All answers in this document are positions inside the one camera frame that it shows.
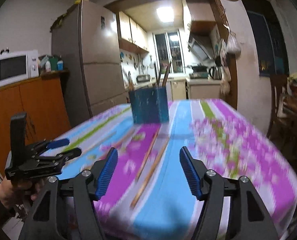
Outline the person's left hand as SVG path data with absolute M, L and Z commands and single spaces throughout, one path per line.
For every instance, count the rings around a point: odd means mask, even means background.
M 0 202 L 6 209 L 11 209 L 19 204 L 24 196 L 29 196 L 34 202 L 44 185 L 44 179 L 38 182 L 30 180 L 11 181 L 5 177 L 0 184 Z

